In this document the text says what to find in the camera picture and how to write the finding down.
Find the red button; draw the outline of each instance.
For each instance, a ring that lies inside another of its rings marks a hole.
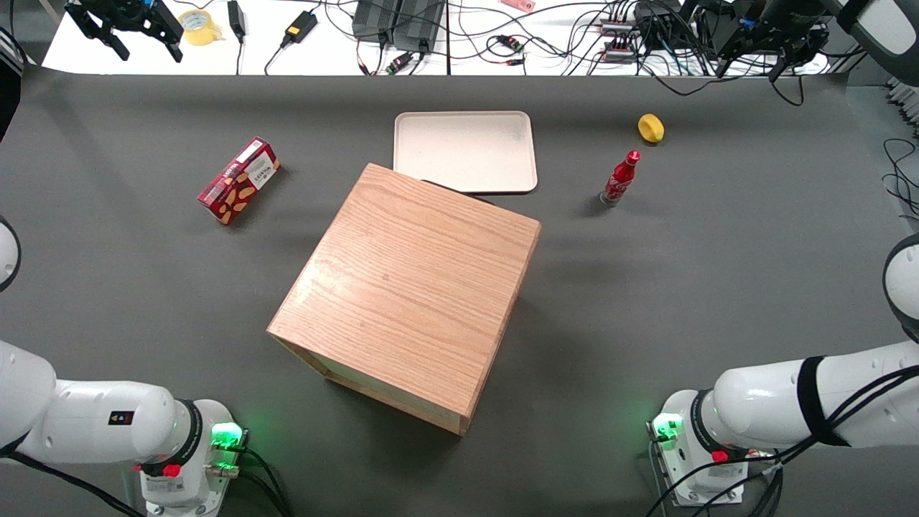
[[[166,477],[177,477],[178,473],[182,470],[181,465],[166,465],[163,467],[163,476]]]

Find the gray table surface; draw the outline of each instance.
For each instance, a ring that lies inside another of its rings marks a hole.
[[[799,109],[762,80],[691,98],[593,77],[32,71],[25,88],[0,144],[0,213],[25,248],[0,336],[61,378],[224,402],[300,516],[641,517],[654,499],[644,421],[670,393],[903,340],[880,272],[904,230],[832,78],[806,79]],[[543,224],[463,439],[324,381],[265,333],[363,166],[391,165],[396,115],[454,109],[530,115],[539,187],[489,199]],[[656,147],[635,131],[649,111],[667,129]],[[253,135],[285,168],[225,228],[195,197]],[[633,147],[635,183],[598,208]],[[915,458],[808,452],[778,515],[914,514]],[[122,493],[115,466],[67,470]],[[0,487],[5,517],[113,514],[22,467],[0,467]],[[269,514],[234,482],[224,515]]]

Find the white table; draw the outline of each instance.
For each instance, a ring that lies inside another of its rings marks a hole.
[[[174,0],[165,0],[176,17],[193,9],[193,6],[179,4]],[[537,0],[537,10],[547,7],[567,4],[566,0]],[[239,0],[240,7],[245,13],[245,22],[248,35],[242,59],[243,75],[262,75],[265,64],[278,48],[281,36],[288,24],[303,10],[315,8],[314,14],[319,18],[319,24],[300,43],[291,45],[274,61],[269,69],[272,75],[362,75],[357,68],[356,50],[368,67],[372,68],[379,59],[379,45],[372,42],[360,43],[359,46],[353,38],[343,34],[339,28],[350,33],[351,19],[344,11],[353,13],[357,2],[342,0],[342,4],[322,4],[315,2],[290,2],[283,0]],[[581,24],[590,22],[594,15],[582,17],[587,11],[599,11],[607,4],[603,2],[585,2],[578,6],[563,6],[550,8],[543,12],[535,13],[520,20],[523,28],[552,45],[565,49],[571,27],[575,20],[581,18]],[[504,14],[493,11],[478,10],[476,7],[496,9]],[[138,33],[120,33],[124,44],[130,51],[130,59],[123,62],[108,47],[98,40],[88,40],[80,32],[74,21],[65,16],[58,28],[54,40],[51,42],[48,54],[43,65],[48,68],[78,74],[134,74],[134,75],[233,75],[236,68],[236,54],[239,50],[238,43],[228,25],[226,0],[214,0],[206,10],[211,14],[214,22],[221,28],[223,40],[196,47],[182,41],[181,49],[185,54],[182,63],[175,63],[164,46],[156,40]],[[487,63],[473,59],[457,59],[472,56],[486,46],[486,41],[492,35],[525,34],[523,28],[517,23],[510,23],[502,28],[497,26],[509,21],[511,17],[522,15],[510,6],[501,4],[498,0],[451,0],[448,12],[445,10],[441,25],[449,24],[452,34],[450,36],[450,55],[452,60],[452,74],[454,75],[523,75],[523,66],[506,66],[504,64]],[[547,54],[529,44],[526,48],[526,73],[529,75],[561,75],[573,71],[573,75],[586,75],[590,62],[584,60],[574,67],[580,56],[592,55],[603,48],[603,41],[599,39],[596,28],[579,29],[575,34],[575,41],[581,39],[581,33],[587,30],[583,40],[575,48],[572,59],[561,58]],[[463,33],[484,34],[466,38]],[[506,51],[500,47],[499,52]],[[445,75],[447,73],[447,32],[441,29],[437,34],[435,54],[427,55],[424,62],[415,72],[417,75]],[[402,54],[390,46],[384,52],[382,67],[392,59]],[[655,52],[645,62],[645,69],[641,75],[648,75],[648,69],[657,75],[683,75],[688,70],[693,75],[703,75],[699,63],[694,59],[680,60],[678,66],[674,58],[666,52]],[[504,61],[486,54],[493,61]],[[756,58],[762,63],[772,63],[772,56],[759,56]],[[818,74],[828,67],[826,58],[818,55],[813,62],[795,70],[795,74]],[[600,64],[593,71],[593,75],[635,75],[638,66],[635,62],[624,64]],[[729,71],[729,75],[755,74],[762,72],[757,67],[745,63],[736,63]]]

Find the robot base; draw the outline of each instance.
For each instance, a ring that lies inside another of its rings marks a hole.
[[[214,400],[196,400],[201,413],[201,440],[191,459],[182,466],[181,477],[148,477],[141,472],[147,515],[153,517],[216,517],[223,505],[230,479],[209,476],[207,465],[236,465],[237,453],[217,449],[210,442],[210,429],[232,422],[230,410]]]
[[[689,411],[698,391],[683,390],[670,396],[661,414],[648,422],[648,432],[652,440],[657,440],[655,428],[660,421],[678,421],[673,427],[675,435],[667,442],[658,442],[659,467],[670,487],[687,473],[703,465],[712,463],[711,453],[702,447],[696,438],[689,421]],[[717,465],[702,470],[680,483],[674,489],[676,506],[701,506],[717,496],[722,490],[746,479],[747,464]],[[743,485],[728,495],[722,496],[714,504],[736,504],[743,501]]]

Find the red snack box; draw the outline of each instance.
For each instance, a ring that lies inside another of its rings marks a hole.
[[[230,224],[281,167],[271,145],[257,137],[198,195],[221,223]]]

